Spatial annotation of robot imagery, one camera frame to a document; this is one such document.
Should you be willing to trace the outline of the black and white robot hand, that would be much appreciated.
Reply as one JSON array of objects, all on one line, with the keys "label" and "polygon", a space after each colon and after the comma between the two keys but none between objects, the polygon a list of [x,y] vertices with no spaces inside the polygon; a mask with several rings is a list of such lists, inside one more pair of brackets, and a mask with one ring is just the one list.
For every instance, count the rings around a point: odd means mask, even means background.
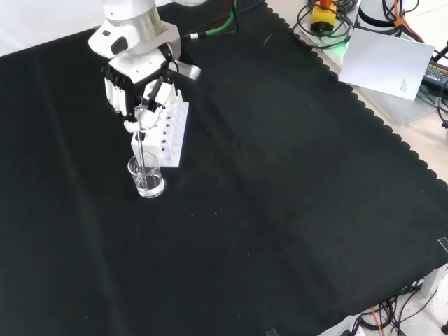
[{"label": "black and white robot hand", "polygon": [[169,64],[175,60],[171,46],[163,43],[141,55],[122,52],[103,69],[106,100],[129,133],[147,128],[142,124],[145,112],[165,106],[156,97],[167,81]]}]

